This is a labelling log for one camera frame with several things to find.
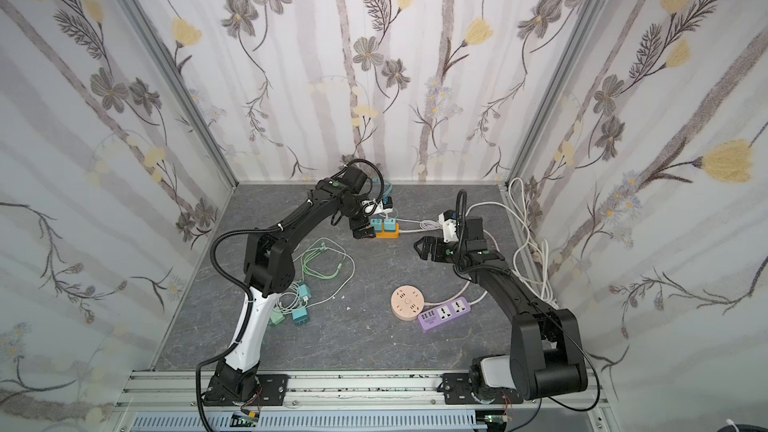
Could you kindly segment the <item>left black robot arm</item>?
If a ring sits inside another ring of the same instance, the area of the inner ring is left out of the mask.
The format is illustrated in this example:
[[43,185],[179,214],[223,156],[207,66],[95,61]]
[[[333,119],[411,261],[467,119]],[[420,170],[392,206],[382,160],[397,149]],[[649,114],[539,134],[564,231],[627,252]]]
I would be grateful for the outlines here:
[[[195,367],[197,407],[244,406],[263,390],[257,376],[262,343],[272,310],[294,282],[296,248],[318,225],[346,218],[355,239],[376,236],[370,217],[385,192],[383,174],[366,159],[352,159],[340,171],[309,190],[305,201],[287,217],[266,228],[225,232],[211,243],[208,258],[214,271],[243,292],[243,305],[230,345]],[[243,276],[228,273],[218,260],[220,245],[244,236]]]

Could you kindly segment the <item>purple power strip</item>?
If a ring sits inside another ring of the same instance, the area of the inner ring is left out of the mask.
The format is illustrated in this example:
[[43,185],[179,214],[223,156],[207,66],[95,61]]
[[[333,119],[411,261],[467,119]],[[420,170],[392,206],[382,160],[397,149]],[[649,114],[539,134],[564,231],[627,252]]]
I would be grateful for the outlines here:
[[457,299],[421,312],[417,319],[423,332],[437,329],[471,312],[470,303],[460,296]]

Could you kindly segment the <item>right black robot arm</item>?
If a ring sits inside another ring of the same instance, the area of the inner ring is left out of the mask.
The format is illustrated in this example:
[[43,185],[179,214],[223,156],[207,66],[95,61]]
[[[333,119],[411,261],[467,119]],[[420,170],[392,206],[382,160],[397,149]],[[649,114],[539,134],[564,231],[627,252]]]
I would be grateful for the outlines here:
[[524,400],[548,399],[573,412],[597,408],[600,390],[586,407],[558,399],[586,391],[590,375],[600,382],[596,367],[582,347],[575,315],[538,298],[514,274],[503,254],[488,246],[482,218],[469,213],[466,190],[459,190],[448,217],[456,222],[455,240],[427,236],[414,243],[414,250],[423,260],[451,265],[458,278],[480,286],[511,324],[510,349],[504,365],[491,371],[488,365],[492,356],[473,362],[469,372],[473,398],[488,401],[510,391]]

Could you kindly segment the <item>round pink power socket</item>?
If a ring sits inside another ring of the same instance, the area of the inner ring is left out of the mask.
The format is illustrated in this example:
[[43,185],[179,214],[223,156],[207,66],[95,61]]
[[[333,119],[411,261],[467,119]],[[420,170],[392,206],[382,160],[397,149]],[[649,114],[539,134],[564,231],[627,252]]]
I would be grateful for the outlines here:
[[395,289],[390,299],[391,311],[401,321],[414,321],[424,310],[425,300],[421,291],[411,285]]

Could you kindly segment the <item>light green charger adapter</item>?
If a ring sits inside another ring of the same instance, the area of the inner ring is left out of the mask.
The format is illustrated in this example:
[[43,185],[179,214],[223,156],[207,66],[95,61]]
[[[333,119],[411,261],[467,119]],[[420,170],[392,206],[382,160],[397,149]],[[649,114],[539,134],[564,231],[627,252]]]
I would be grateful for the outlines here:
[[273,309],[270,313],[270,325],[277,326],[285,321],[285,315],[279,309]]

